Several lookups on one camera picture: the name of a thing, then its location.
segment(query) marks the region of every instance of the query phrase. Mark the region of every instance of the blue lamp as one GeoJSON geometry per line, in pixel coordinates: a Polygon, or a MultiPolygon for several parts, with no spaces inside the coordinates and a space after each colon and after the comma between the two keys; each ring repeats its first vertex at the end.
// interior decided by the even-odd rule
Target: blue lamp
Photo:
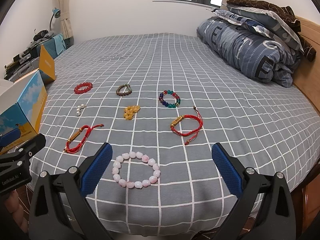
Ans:
{"type": "Polygon", "coordinates": [[[53,17],[55,17],[56,19],[60,17],[60,14],[61,14],[61,10],[60,9],[57,9],[57,8],[53,8],[52,9],[52,17],[51,17],[51,20],[50,20],[50,31],[51,31],[51,23],[52,23],[52,19],[53,17]]]}

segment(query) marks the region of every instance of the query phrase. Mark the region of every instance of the metal screw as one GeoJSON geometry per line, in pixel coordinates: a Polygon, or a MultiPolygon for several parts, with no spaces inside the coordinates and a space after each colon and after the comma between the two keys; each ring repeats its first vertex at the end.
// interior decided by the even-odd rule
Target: metal screw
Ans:
{"type": "Polygon", "coordinates": [[[278,177],[279,179],[282,179],[284,176],[283,176],[283,174],[282,174],[281,172],[277,172],[277,177],[278,177]]]}
{"type": "Polygon", "coordinates": [[[77,170],[78,170],[78,168],[73,166],[73,167],[70,167],[68,171],[69,171],[69,173],[74,174],[77,172],[77,170]]]}
{"type": "Polygon", "coordinates": [[[250,175],[254,174],[254,169],[253,168],[247,168],[246,172],[250,175]]]}
{"type": "Polygon", "coordinates": [[[46,172],[46,171],[42,171],[42,172],[40,173],[40,177],[41,177],[41,178],[44,178],[45,176],[47,176],[47,172],[46,172]]]}

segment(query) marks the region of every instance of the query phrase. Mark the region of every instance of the gray plaid bedsheet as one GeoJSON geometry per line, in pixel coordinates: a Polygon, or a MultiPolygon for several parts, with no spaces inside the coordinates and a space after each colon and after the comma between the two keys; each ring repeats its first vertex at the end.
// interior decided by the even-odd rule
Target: gray plaid bedsheet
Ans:
{"type": "MultiPolygon", "coordinates": [[[[31,159],[33,186],[42,170],[54,174],[78,166],[104,142],[112,145],[113,161],[132,150],[160,164],[158,183],[127,189],[113,181],[111,162],[87,197],[108,230],[155,236],[195,234],[221,225],[236,197],[211,158],[216,142],[245,167],[268,175],[282,171],[291,190],[319,157],[320,117],[298,89],[245,77],[195,37],[161,33],[86,41],[56,59],[56,74],[57,80],[47,87],[40,129],[46,147],[31,159]],[[74,94],[74,87],[85,81],[92,82],[93,89],[74,94]],[[118,97],[116,89],[125,83],[133,93],[118,97]],[[159,103],[163,90],[181,97],[177,109],[159,103]],[[81,103],[87,107],[77,117],[81,103]],[[131,121],[123,118],[129,105],[141,106],[131,121]],[[185,147],[169,125],[179,115],[196,114],[193,106],[204,127],[185,147]],[[80,152],[62,152],[79,127],[99,123],[104,127],[92,131],[80,152]]],[[[165,100],[174,102],[170,95],[165,100]]],[[[196,127],[198,122],[190,119],[177,126],[183,131],[196,127]]],[[[120,169],[121,177],[130,181],[148,179],[151,173],[152,168],[137,159],[120,169]]],[[[252,213],[261,200],[259,196],[252,213]]]]}

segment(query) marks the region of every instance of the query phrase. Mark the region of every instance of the red string bracelet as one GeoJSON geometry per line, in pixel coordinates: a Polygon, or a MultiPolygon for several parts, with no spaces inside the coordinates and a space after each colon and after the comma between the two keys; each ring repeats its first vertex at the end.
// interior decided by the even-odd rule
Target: red string bracelet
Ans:
{"type": "Polygon", "coordinates": [[[201,114],[199,113],[199,111],[196,109],[196,107],[194,106],[193,109],[197,112],[198,116],[195,116],[195,115],[191,115],[191,114],[185,114],[185,115],[181,115],[179,116],[176,120],[174,120],[171,124],[170,124],[170,128],[172,130],[172,132],[180,135],[180,136],[183,136],[183,137],[186,137],[186,136],[189,136],[193,133],[196,133],[193,137],[191,137],[189,140],[187,140],[184,145],[187,146],[191,140],[193,140],[194,138],[197,137],[200,129],[202,128],[203,126],[203,119],[202,119],[202,116],[201,114]],[[199,122],[199,127],[197,129],[194,129],[188,133],[180,133],[178,132],[174,127],[180,123],[182,121],[182,119],[185,119],[185,118],[191,118],[191,119],[194,119],[194,120],[197,120],[199,122]]]}
{"type": "Polygon", "coordinates": [[[85,93],[85,92],[88,92],[91,88],[93,88],[92,83],[90,83],[90,82],[84,82],[84,83],[81,83],[81,84],[77,85],[77,86],[75,87],[75,89],[74,89],[74,92],[75,92],[76,94],[83,94],[83,93],[85,93]]]}
{"type": "Polygon", "coordinates": [[[91,131],[92,131],[94,128],[96,128],[96,127],[102,127],[102,126],[104,126],[104,124],[102,124],[102,123],[101,123],[101,124],[97,124],[97,125],[93,126],[92,128],[91,128],[89,125],[84,125],[84,126],[82,126],[81,128],[79,128],[79,131],[77,131],[75,134],[73,134],[73,135],[68,139],[68,141],[66,142],[66,148],[64,148],[63,150],[64,150],[65,152],[71,153],[71,154],[78,152],[78,151],[81,149],[82,145],[84,144],[85,140],[89,137],[91,131]],[[76,139],[76,138],[80,135],[80,133],[83,131],[83,129],[88,129],[88,130],[86,131],[83,139],[81,140],[81,142],[80,142],[76,147],[70,149],[70,148],[69,148],[69,144],[70,144],[74,139],[76,139]]]}

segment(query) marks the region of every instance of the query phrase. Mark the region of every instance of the white pearl strand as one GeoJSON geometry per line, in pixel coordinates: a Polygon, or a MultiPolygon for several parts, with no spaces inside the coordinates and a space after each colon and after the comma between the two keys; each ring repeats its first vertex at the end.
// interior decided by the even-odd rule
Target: white pearl strand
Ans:
{"type": "Polygon", "coordinates": [[[81,109],[84,109],[85,107],[87,107],[85,104],[81,104],[79,106],[77,106],[77,116],[81,115],[81,109]]]}
{"type": "Polygon", "coordinates": [[[159,176],[160,176],[160,168],[159,165],[156,163],[155,159],[150,159],[148,155],[143,155],[141,152],[129,152],[129,153],[123,153],[122,155],[119,155],[116,158],[116,161],[113,163],[113,168],[112,168],[112,174],[113,174],[113,179],[119,183],[120,186],[122,187],[128,187],[128,188],[142,188],[142,187],[148,187],[151,185],[151,183],[156,183],[159,176]],[[124,179],[121,179],[119,175],[119,169],[121,168],[121,163],[124,160],[127,160],[129,158],[135,158],[137,157],[138,159],[142,159],[144,163],[148,163],[148,165],[152,166],[154,172],[153,176],[151,176],[149,179],[144,179],[142,182],[141,181],[136,181],[136,182],[131,182],[131,181],[125,181],[124,179]]]}

